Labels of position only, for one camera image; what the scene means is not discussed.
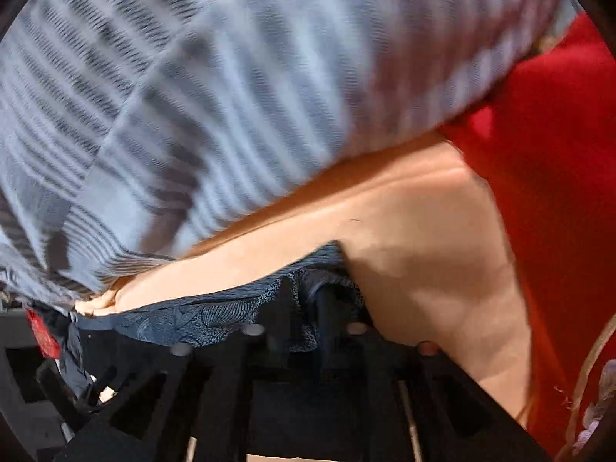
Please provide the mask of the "black pants grey waistband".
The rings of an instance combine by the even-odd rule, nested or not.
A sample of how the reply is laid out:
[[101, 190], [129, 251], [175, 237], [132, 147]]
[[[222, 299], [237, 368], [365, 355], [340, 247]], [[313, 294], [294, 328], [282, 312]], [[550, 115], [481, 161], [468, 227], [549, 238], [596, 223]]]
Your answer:
[[261, 306], [288, 294], [292, 302], [293, 352], [311, 352], [321, 345], [317, 329], [316, 293], [323, 287], [349, 296], [349, 316], [368, 317], [364, 300], [352, 280], [343, 249], [329, 242], [301, 260], [232, 289], [165, 300], [123, 313], [72, 317], [69, 342], [80, 351], [82, 370], [100, 378], [116, 375], [110, 388], [119, 390], [132, 375], [151, 368], [176, 343], [193, 348], [218, 344], [256, 323]]

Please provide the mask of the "orange bed sheet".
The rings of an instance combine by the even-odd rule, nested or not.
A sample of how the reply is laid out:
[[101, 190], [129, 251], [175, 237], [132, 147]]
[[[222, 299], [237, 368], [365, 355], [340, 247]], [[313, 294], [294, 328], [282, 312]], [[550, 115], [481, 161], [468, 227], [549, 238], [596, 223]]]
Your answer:
[[[246, 285], [332, 241], [386, 340], [440, 346], [517, 421], [531, 330], [509, 244], [487, 187], [436, 136], [334, 167], [182, 260], [136, 276], [107, 315]], [[283, 294], [261, 306], [256, 322], [289, 326], [284, 357], [257, 383], [284, 409], [275, 425], [289, 438], [289, 456], [245, 461], [343, 461], [327, 457], [339, 416], [321, 345], [290, 349], [291, 312]]]

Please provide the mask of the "grey striped blanket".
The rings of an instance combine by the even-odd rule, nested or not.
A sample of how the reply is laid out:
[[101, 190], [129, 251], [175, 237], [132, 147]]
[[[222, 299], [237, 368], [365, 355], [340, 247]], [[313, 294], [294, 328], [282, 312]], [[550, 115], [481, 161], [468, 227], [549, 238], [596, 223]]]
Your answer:
[[4, 0], [1, 284], [71, 308], [484, 96], [561, 0]]

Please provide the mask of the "red patterned cloth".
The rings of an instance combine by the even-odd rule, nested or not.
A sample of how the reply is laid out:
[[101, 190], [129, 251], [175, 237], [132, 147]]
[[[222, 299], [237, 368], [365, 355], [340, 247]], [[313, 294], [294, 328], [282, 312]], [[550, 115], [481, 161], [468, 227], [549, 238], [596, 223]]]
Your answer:
[[555, 454], [615, 313], [614, 57], [580, 15], [440, 130], [496, 198], [531, 321], [528, 431]]

